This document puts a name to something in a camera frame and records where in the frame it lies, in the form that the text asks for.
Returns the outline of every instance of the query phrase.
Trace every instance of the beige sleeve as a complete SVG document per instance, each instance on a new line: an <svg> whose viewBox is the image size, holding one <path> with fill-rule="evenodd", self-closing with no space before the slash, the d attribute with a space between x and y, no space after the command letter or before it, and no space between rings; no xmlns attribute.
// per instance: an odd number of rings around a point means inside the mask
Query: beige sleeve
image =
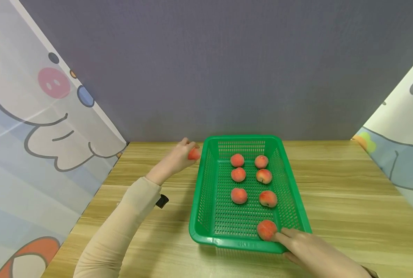
<svg viewBox="0 0 413 278"><path fill-rule="evenodd" d="M132 237L160 199L160 189L145 177L128 188L117 208L84 249L74 278L118 278Z"/></svg>

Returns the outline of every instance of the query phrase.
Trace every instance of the peach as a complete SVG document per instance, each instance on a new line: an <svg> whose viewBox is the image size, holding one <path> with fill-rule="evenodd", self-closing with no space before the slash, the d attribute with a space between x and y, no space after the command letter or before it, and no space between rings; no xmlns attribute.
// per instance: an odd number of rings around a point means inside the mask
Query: peach
<svg viewBox="0 0 413 278"><path fill-rule="evenodd" d="M241 167L238 167L232 170L232 179L235 182L243 181L246 176L247 176L247 173L245 173L245 170L242 169Z"/></svg>
<svg viewBox="0 0 413 278"><path fill-rule="evenodd" d="M278 197L273 191L265 190L260 193L259 202L261 203L261 205L269 208L274 208L278 203Z"/></svg>
<svg viewBox="0 0 413 278"><path fill-rule="evenodd" d="M198 160L200 158L200 150L197 147L193 147L188 154L189 160Z"/></svg>
<svg viewBox="0 0 413 278"><path fill-rule="evenodd" d="M232 190L232 201L236 204L244 204L247 201L247 191L244 188L234 188Z"/></svg>
<svg viewBox="0 0 413 278"><path fill-rule="evenodd" d="M278 228L273 221L262 220L257 225L257 234L262 238L262 240L268 242L271 241L271 238L273 238L274 234L276 234L277 232Z"/></svg>
<svg viewBox="0 0 413 278"><path fill-rule="evenodd" d="M268 164L268 158L265 155L259 155L254 159L254 165L259 169L265 169Z"/></svg>
<svg viewBox="0 0 413 278"><path fill-rule="evenodd" d="M261 169L261 170L257 171L257 173L256 173L257 181L260 181L263 184L269 184L271 182L272 178L273 178L273 176L271 175L271 172L268 171L267 169Z"/></svg>
<svg viewBox="0 0 413 278"><path fill-rule="evenodd" d="M230 159L232 166L241 167L244 164L244 157L240 153L236 153Z"/></svg>

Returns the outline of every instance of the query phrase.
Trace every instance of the blue circle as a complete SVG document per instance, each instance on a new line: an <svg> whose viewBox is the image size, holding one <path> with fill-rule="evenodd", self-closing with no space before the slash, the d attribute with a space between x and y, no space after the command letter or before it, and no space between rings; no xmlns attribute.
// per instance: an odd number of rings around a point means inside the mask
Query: blue circle
<svg viewBox="0 0 413 278"><path fill-rule="evenodd" d="M84 106L86 107L92 107L94 106L94 99L93 97L89 94L89 92L86 90L85 87L80 86L77 89L77 96L78 99L80 100L81 103L83 103Z"/></svg>

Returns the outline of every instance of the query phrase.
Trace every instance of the pink cheek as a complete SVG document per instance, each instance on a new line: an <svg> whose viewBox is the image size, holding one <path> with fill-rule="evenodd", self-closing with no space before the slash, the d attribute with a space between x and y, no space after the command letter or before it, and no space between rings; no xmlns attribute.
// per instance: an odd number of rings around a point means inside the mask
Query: pink cheek
<svg viewBox="0 0 413 278"><path fill-rule="evenodd" d="M40 88L53 98L66 97L70 92L67 77L55 68L42 68L38 75Z"/></svg>

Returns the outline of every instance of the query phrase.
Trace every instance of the green plastic basket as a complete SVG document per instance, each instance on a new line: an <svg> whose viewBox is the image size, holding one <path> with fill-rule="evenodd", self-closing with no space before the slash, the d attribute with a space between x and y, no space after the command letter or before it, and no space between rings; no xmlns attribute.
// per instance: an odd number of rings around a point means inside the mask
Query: green plastic basket
<svg viewBox="0 0 413 278"><path fill-rule="evenodd" d="M244 156L243 168L247 178L235 182L231 178L234 167L230 157ZM254 159L265 155L267 169L273 175L271 183L256 180ZM232 202L230 193L235 187L248 194L245 204ZM263 207L259 194L271 190L278 197L274 208ZM282 141L272 135L228 135L206 139L194 193L189 231L193 240L222 248L283 253L287 249L279 243L265 242L257 235L256 226L264 219L272 220L278 229L296 228L311 232L310 224L288 162Z"/></svg>

